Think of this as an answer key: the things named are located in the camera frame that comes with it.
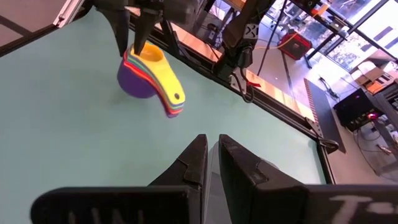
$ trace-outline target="window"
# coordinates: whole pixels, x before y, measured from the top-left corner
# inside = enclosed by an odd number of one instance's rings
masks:
[[[271,8],[267,11],[267,15],[273,19],[276,19],[283,5],[284,5],[284,0],[276,0],[272,4]]]
[[[370,45],[369,42],[357,33],[352,33],[347,37],[347,41],[342,42],[332,50],[328,57],[346,70],[351,70],[375,51],[376,48]]]
[[[329,35],[332,35],[332,31],[311,17],[305,20],[305,25],[298,32],[312,42],[313,48],[318,47]]]
[[[397,12],[398,3],[390,0],[359,27],[361,32],[381,47],[386,48],[395,57],[398,57]]]
[[[378,2],[379,0],[334,0],[330,8],[354,24]]]

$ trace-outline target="table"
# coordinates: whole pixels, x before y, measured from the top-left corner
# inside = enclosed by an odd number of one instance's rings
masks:
[[[228,134],[304,183],[325,182],[315,141],[166,57],[187,98],[173,119],[157,98],[120,89],[116,41],[95,10],[0,58],[0,223],[30,223],[31,203],[57,187],[147,185],[201,133],[209,147]]]

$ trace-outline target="black cable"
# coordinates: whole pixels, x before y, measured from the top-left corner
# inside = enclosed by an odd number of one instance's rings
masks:
[[[359,134],[361,135],[362,139],[365,140],[365,141],[376,141],[376,140],[378,140],[378,139],[381,137],[381,134],[379,133],[379,136],[376,137],[376,138],[374,138],[374,139],[366,139],[366,138],[363,136],[363,133],[362,133],[362,129],[361,129],[361,128],[359,128]]]
[[[290,91],[290,94],[292,95],[293,99],[295,100],[296,97],[295,97],[294,92],[293,92],[292,78],[290,77],[289,67],[287,66],[285,53],[283,51],[280,51],[280,53],[282,54],[282,61],[284,63],[284,68],[285,68],[285,73],[286,73],[286,78],[287,78],[287,84],[289,86],[289,91]]]
[[[267,53],[268,53],[268,50],[269,50],[269,46],[271,45],[271,42],[272,42],[272,38],[274,37],[276,29],[278,29],[279,22],[282,20],[282,17],[284,15],[283,10],[285,10],[286,4],[287,4],[287,0],[284,0],[284,4],[282,5],[282,9],[280,10],[280,14],[279,14],[278,20],[276,21],[275,27],[274,27],[274,29],[271,32],[271,36],[269,37],[266,50],[264,51],[264,55],[262,55],[261,64],[260,64],[260,67],[259,67],[259,71],[257,72],[257,76],[260,75],[262,66],[264,65],[264,61],[266,60],[266,56],[267,56]]]
[[[244,77],[245,79],[247,79],[244,75],[243,75],[243,71],[242,68],[240,68],[240,72],[241,72],[241,76]],[[245,101],[246,103],[252,103],[254,100],[254,89],[251,85],[248,85],[248,87],[251,89],[251,96],[249,99],[246,98],[246,95],[243,93],[243,89],[242,89],[242,85],[241,82],[238,79],[238,76],[236,76],[235,73],[232,73],[232,76],[235,77],[236,82],[238,83],[238,87],[239,87],[239,92],[241,93],[242,99],[243,101]]]
[[[352,87],[354,87],[355,89],[358,89],[358,87],[356,87],[356,86],[354,86],[352,83],[350,83],[349,81],[347,81],[347,80],[345,80],[345,78],[343,78],[343,77],[340,77],[344,82],[346,82],[347,84],[349,84],[350,86],[352,86]]]
[[[366,163],[368,163],[369,167],[374,171],[373,166],[372,166],[371,163],[366,159],[365,155],[363,154],[363,151],[364,151],[364,152],[383,152],[383,151],[370,151],[370,150],[363,150],[363,149],[361,149],[361,146],[359,145],[358,130],[356,130],[356,139],[357,139],[357,140],[355,141],[355,135],[354,135],[354,133],[353,133],[353,137],[354,137],[354,142],[355,142],[356,145],[358,146],[359,151],[361,152],[362,156],[364,157]],[[379,177],[385,178],[385,179],[387,179],[387,180],[391,180],[391,181],[393,181],[393,182],[398,182],[398,180],[394,180],[394,179],[392,179],[392,178],[385,177],[385,176],[383,176],[383,175],[379,175]]]
[[[349,72],[349,75],[350,75],[350,77],[353,79],[353,81],[354,82],[356,82],[356,80],[354,79],[354,77],[353,77],[353,74],[351,74],[351,72]]]
[[[322,78],[321,76],[320,76],[319,80],[323,83],[323,85],[324,85],[325,88],[326,88],[325,93],[329,94],[329,96],[330,96],[332,99],[334,99],[336,102],[337,102],[337,100],[340,101],[340,95],[337,94],[336,92],[334,92],[334,91],[331,89],[331,86],[329,85],[329,83],[326,82],[326,80],[325,80],[324,78]]]
[[[352,88],[352,89],[350,89],[350,90],[342,91],[342,92],[339,93],[339,95],[341,96],[342,94],[351,92],[351,91],[353,91],[353,90],[358,90],[358,89],[357,89],[357,88]]]

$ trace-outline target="tile floor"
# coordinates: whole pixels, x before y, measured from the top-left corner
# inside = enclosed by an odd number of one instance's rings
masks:
[[[22,0],[0,0],[0,15],[12,20],[13,22],[23,26],[29,31],[33,32],[44,26],[49,25],[58,11],[62,7],[65,0],[40,0],[40,1],[22,1]],[[264,19],[264,23],[267,24],[268,18]],[[270,29],[262,25],[260,28],[260,38],[268,40],[271,33]],[[0,25],[0,46],[15,40],[20,37],[19,34],[7,29]],[[259,41],[258,47],[265,47],[266,42]],[[264,49],[256,49],[253,53],[254,63],[249,67],[253,72],[257,72],[260,65],[260,60],[264,53]],[[287,75],[282,63],[282,55],[279,50],[270,50],[260,77],[270,82],[277,88],[292,95],[299,102],[308,105],[307,92],[304,87],[303,79],[307,78],[311,82],[317,84],[320,88],[324,89],[324,86],[318,81],[319,76],[322,76],[332,87],[332,89],[344,98],[349,95],[353,90],[354,85],[351,77],[348,73],[337,66],[334,62],[328,60],[326,57],[317,54],[311,59],[313,63],[313,69],[308,69],[304,59],[295,61],[289,57],[286,57],[287,67],[289,69],[289,75],[292,82],[292,91],[289,88]],[[343,142],[346,146],[347,153],[343,154],[340,151],[336,151],[329,155],[331,167],[335,174],[336,181],[339,184],[393,184],[395,182],[390,181],[387,178],[378,177],[366,162],[364,156],[361,154],[358,146],[353,140],[353,135],[341,127],[340,134]],[[392,158],[385,156],[381,157],[377,154],[365,154],[366,158],[374,166],[381,166],[386,162],[390,162]],[[398,174],[386,175],[388,178],[398,179]]]

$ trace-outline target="red box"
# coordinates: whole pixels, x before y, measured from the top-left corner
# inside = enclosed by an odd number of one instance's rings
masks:
[[[279,50],[294,60],[300,60],[312,48],[311,41],[296,33],[294,30],[289,30],[288,33],[281,38],[278,45],[282,44],[283,46],[279,47]]]

